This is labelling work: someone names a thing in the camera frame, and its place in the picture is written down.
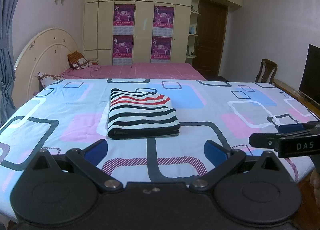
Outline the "grey curtain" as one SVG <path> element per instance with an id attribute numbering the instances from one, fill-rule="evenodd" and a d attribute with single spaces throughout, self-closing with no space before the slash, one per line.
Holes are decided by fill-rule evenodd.
<path id="1" fill-rule="evenodd" d="M 1 0 L 1 125 L 16 111 L 12 100 L 15 71 L 12 53 L 12 20 L 18 0 Z"/>

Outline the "patterned small pillow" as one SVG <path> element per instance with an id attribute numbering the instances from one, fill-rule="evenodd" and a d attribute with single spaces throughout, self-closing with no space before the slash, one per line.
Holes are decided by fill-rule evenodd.
<path id="1" fill-rule="evenodd" d="M 37 78 L 43 88 L 46 88 L 47 86 L 53 84 L 56 81 L 64 80 L 60 75 L 50 75 L 47 73 L 38 72 Z"/>

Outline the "wooden chair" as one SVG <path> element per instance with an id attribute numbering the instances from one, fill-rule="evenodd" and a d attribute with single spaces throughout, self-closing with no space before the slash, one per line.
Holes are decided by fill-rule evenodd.
<path id="1" fill-rule="evenodd" d="M 268 59 L 262 59 L 259 73 L 255 78 L 255 82 L 272 84 L 273 79 L 276 75 L 277 69 L 278 69 L 278 65 L 275 62 Z"/>

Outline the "lower right purple poster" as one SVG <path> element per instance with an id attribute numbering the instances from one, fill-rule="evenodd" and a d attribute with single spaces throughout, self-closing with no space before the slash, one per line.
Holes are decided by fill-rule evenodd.
<path id="1" fill-rule="evenodd" d="M 168 64 L 171 56 L 170 37 L 152 37 L 151 63 Z"/>

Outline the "pink bed cover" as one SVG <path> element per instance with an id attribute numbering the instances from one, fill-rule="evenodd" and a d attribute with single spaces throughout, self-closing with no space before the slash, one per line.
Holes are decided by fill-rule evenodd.
<path id="1" fill-rule="evenodd" d="M 66 79 L 171 79 L 201 80 L 205 78 L 190 64 L 137 63 L 128 66 L 92 65 L 84 69 L 67 69 L 61 74 Z"/>

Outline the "upper left purple poster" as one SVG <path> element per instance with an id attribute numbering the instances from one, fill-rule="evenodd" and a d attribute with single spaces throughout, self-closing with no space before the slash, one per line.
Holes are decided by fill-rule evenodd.
<path id="1" fill-rule="evenodd" d="M 135 4 L 115 4 L 113 13 L 113 35 L 132 36 L 135 25 Z"/>

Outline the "black television screen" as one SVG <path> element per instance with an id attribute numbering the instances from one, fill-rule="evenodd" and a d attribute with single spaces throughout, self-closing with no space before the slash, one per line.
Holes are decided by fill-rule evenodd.
<path id="1" fill-rule="evenodd" d="M 320 51 L 319 47 L 309 44 L 308 55 L 299 91 L 319 105 Z"/>

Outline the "striped knit sweater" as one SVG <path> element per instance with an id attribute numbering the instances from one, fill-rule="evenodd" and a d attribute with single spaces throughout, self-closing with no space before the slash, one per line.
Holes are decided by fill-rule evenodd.
<path id="1" fill-rule="evenodd" d="M 169 97 L 152 91 L 111 90 L 108 138 L 119 140 L 176 136 L 180 128 L 176 109 Z"/>

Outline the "corner wall shelves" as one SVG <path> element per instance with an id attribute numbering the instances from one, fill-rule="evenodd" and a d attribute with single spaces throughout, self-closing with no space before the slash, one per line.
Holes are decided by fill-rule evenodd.
<path id="1" fill-rule="evenodd" d="M 201 14 L 198 11 L 198 7 L 194 7 L 191 5 L 191 12 L 190 12 L 190 24 L 189 24 L 189 35 L 188 35 L 188 44 L 187 44 L 187 51 L 186 51 L 186 59 L 185 62 L 192 65 L 193 60 L 196 58 L 195 48 L 197 42 L 197 22 L 198 18 Z"/>

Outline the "cream wardrobe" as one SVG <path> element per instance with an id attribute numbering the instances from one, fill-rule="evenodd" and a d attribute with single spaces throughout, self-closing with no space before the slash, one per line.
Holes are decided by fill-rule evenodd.
<path id="1" fill-rule="evenodd" d="M 102 65 L 184 63 L 197 14 L 196 0 L 85 0 L 84 53 Z"/>

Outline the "purple poster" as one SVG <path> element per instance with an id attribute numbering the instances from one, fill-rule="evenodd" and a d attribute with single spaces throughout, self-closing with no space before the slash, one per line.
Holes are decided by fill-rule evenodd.
<path id="1" fill-rule="evenodd" d="M 173 7 L 155 5 L 152 30 L 154 37 L 172 38 L 174 12 Z"/>
<path id="2" fill-rule="evenodd" d="M 115 4 L 113 13 L 113 35 L 132 36 L 135 25 L 135 4 Z"/>
<path id="3" fill-rule="evenodd" d="M 112 65 L 132 65 L 133 36 L 114 35 L 112 45 Z"/>
<path id="4" fill-rule="evenodd" d="M 170 37 L 152 37 L 151 63 L 168 64 L 171 56 Z"/>

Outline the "lower left purple poster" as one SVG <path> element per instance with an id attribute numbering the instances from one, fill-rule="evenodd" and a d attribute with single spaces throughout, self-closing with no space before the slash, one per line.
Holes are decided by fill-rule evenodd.
<path id="1" fill-rule="evenodd" d="M 114 35 L 112 45 L 112 65 L 132 65 L 133 36 Z"/>

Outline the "upper right purple poster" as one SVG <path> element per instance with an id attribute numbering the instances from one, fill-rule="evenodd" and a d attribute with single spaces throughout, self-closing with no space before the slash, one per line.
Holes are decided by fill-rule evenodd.
<path id="1" fill-rule="evenodd" d="M 173 7 L 155 5 L 152 30 L 154 37 L 172 38 L 174 12 Z"/>

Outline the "orange plush pillow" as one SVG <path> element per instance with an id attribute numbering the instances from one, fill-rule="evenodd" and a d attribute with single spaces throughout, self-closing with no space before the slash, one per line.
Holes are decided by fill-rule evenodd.
<path id="1" fill-rule="evenodd" d="M 68 61 L 70 67 L 75 70 L 85 69 L 92 65 L 91 62 L 78 51 L 68 54 Z"/>

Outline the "dark wooden door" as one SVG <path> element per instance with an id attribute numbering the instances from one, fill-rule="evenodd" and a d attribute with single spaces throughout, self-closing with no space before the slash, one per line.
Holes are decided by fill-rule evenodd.
<path id="1" fill-rule="evenodd" d="M 193 67 L 207 80 L 218 77 L 226 33 L 228 8 L 199 0 Z"/>

